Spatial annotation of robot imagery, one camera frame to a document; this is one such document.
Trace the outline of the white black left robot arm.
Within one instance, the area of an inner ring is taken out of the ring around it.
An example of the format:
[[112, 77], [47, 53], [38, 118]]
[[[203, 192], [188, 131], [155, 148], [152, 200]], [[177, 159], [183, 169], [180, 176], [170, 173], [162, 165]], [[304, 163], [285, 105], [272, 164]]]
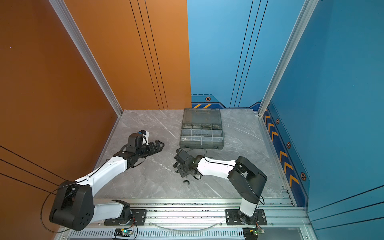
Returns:
[[57, 189], [49, 221], [71, 230], [81, 231], [90, 223], [105, 221], [117, 225], [132, 225], [134, 215], [130, 204], [112, 200], [94, 204], [94, 196], [107, 183], [128, 169], [138, 167], [138, 160], [161, 152], [165, 144], [149, 142], [149, 133], [142, 130], [131, 134], [125, 144], [102, 166], [75, 181], [64, 181]]

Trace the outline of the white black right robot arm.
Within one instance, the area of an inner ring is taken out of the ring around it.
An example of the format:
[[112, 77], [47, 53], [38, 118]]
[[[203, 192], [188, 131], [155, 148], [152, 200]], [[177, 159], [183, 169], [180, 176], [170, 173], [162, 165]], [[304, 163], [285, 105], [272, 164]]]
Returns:
[[238, 210], [238, 218], [244, 225], [257, 224], [255, 214], [259, 203], [265, 204], [262, 192], [268, 177], [245, 157], [224, 161], [208, 158], [204, 155], [191, 156], [181, 148], [176, 150], [176, 163], [173, 165], [177, 173], [185, 178], [189, 175], [196, 180], [205, 176], [228, 180], [242, 197]]

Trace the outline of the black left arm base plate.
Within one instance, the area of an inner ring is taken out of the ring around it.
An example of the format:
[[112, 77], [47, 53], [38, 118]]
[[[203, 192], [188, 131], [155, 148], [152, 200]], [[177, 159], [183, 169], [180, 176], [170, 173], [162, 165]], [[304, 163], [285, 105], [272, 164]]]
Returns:
[[143, 226], [147, 217], [147, 210], [123, 210], [123, 213], [117, 219], [107, 219], [104, 221], [105, 226], [129, 227], [132, 225]]

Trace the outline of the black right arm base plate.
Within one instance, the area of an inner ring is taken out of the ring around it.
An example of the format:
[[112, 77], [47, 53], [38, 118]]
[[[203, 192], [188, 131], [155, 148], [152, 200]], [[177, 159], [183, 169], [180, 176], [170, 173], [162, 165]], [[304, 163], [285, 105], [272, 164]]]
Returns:
[[226, 223], [228, 226], [245, 225], [245, 226], [266, 226], [267, 218], [263, 209], [256, 209], [254, 214], [249, 217], [240, 210], [225, 210]]

